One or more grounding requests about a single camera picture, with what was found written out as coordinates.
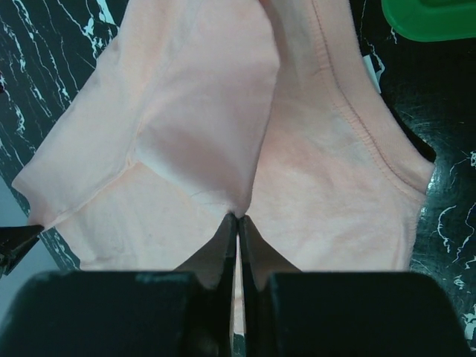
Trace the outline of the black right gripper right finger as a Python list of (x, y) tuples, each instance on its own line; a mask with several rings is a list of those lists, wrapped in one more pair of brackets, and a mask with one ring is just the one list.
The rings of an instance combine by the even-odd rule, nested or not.
[(238, 222), (248, 356), (469, 356), (435, 280), (413, 272), (303, 272), (250, 217)]

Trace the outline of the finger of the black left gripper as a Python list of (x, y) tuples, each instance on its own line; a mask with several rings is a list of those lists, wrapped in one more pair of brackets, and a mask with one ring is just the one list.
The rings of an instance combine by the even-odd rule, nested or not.
[(39, 241), (41, 225), (1, 227), (1, 275), (9, 275)]

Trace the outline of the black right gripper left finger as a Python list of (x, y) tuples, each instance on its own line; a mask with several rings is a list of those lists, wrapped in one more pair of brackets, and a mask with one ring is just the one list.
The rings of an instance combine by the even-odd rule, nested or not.
[(7, 312), (9, 356), (230, 356), (237, 218), (172, 271), (38, 274)]

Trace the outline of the peach t shirt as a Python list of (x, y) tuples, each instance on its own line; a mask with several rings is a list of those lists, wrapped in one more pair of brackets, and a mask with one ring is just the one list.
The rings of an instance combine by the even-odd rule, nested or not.
[(348, 1), (130, 1), (13, 188), (78, 278), (182, 266), (229, 213), (302, 271), (405, 271), (433, 171)]

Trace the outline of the green plastic tray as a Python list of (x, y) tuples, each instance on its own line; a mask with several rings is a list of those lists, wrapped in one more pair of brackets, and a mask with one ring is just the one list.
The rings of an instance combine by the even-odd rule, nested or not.
[(475, 37), (474, 0), (382, 0), (382, 11), (396, 33), (417, 42)]

